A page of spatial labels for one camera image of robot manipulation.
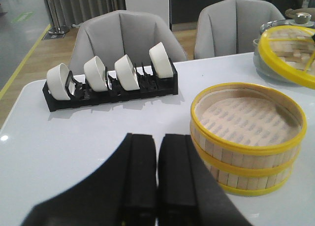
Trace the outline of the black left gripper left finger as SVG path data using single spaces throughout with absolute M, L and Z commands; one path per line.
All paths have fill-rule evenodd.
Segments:
M 24 226 L 153 226 L 156 147 L 150 135 L 128 133 L 95 172 L 36 205 Z

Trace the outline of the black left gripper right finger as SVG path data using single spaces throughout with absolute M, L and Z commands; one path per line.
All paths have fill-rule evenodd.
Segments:
M 249 226 L 197 153 L 190 135 L 166 134 L 158 158 L 160 226 Z

